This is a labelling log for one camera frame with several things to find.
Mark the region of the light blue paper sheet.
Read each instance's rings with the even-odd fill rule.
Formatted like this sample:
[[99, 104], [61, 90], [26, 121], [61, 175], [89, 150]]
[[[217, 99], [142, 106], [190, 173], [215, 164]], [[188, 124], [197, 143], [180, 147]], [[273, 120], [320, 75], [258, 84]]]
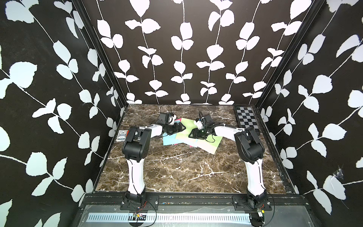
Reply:
[[163, 136], [162, 136], [162, 139], [163, 139], [163, 145], [164, 146], [183, 143], [182, 140], [179, 140], [179, 139], [176, 138], [176, 134], [167, 135], [166, 133], [164, 133]]

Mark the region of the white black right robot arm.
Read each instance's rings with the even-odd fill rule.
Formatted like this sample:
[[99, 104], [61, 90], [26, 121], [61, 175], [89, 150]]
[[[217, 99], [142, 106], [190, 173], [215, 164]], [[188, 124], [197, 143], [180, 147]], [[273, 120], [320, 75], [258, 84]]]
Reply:
[[246, 166], [248, 178], [246, 203], [251, 209], [259, 208], [267, 197], [262, 175], [262, 161], [265, 148], [255, 129], [253, 127], [244, 129], [226, 124], [217, 124], [209, 128], [192, 129], [189, 137], [193, 139], [206, 139], [209, 135], [235, 141], [238, 154]]

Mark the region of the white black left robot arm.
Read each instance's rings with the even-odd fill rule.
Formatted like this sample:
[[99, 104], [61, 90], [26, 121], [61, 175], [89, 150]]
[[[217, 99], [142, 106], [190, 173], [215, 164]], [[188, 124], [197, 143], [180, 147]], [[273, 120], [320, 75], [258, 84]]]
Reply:
[[144, 204], [146, 201], [146, 187], [144, 182], [144, 162], [149, 151], [150, 141], [163, 134], [173, 135], [182, 132], [186, 127], [177, 122], [170, 124], [152, 124], [149, 126], [133, 126], [124, 141], [122, 152], [129, 168], [129, 186], [126, 198]]

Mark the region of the green paper sheet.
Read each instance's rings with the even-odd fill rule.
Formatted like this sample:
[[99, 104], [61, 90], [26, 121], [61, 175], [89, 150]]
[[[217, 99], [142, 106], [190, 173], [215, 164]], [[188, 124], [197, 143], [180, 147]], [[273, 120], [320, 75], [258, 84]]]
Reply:
[[176, 134], [176, 139], [181, 141], [196, 142], [196, 139], [189, 138], [189, 135], [192, 132], [192, 130], [197, 128], [197, 125], [194, 122], [195, 120], [182, 118], [181, 123], [186, 127], [186, 129], [183, 130], [182, 132], [178, 132]]
[[202, 150], [214, 155], [222, 141], [221, 136], [209, 135], [206, 140], [197, 140], [197, 146]]

